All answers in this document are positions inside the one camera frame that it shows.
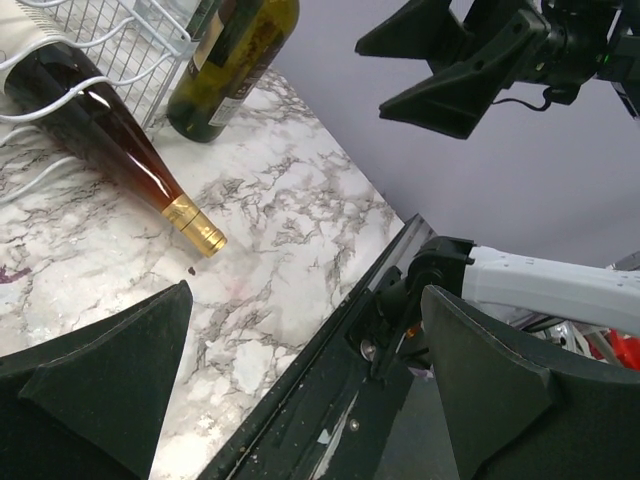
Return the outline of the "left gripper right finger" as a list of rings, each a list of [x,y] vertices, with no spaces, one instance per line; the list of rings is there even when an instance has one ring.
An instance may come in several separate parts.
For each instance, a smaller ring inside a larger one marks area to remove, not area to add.
[[[639,374],[518,331],[434,286],[421,308],[462,479],[636,479]]]

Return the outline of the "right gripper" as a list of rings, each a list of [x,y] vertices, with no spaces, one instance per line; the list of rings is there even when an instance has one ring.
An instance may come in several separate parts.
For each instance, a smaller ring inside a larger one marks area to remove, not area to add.
[[[478,1],[463,19],[450,5],[409,1],[361,37],[355,52],[425,60],[432,75],[382,103],[379,116],[464,140],[498,93],[516,83],[542,85],[549,95],[576,95],[603,66],[609,30],[624,3],[507,1],[512,13],[486,40],[476,32]],[[531,19],[518,10],[534,19],[532,41]]]

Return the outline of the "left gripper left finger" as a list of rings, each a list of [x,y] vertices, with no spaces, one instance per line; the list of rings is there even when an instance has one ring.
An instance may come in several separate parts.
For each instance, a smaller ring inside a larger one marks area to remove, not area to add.
[[[148,478],[192,306],[181,281],[2,357],[2,478]]]

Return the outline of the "red wine bottle gold cap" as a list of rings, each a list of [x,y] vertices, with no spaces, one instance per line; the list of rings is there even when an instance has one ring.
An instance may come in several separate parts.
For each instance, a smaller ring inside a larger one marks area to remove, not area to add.
[[[76,48],[45,45],[20,60],[3,81],[4,92],[25,111],[52,105],[101,71]],[[184,192],[124,101],[106,82],[80,90],[66,104],[35,121],[76,157],[161,213],[210,257],[226,237]]]

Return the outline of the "dark bottle silver neck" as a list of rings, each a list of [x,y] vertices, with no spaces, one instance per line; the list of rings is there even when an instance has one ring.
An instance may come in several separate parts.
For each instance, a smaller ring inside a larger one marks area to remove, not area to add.
[[[199,143],[219,137],[293,33],[299,14],[298,0],[222,2],[169,98],[173,128]]]

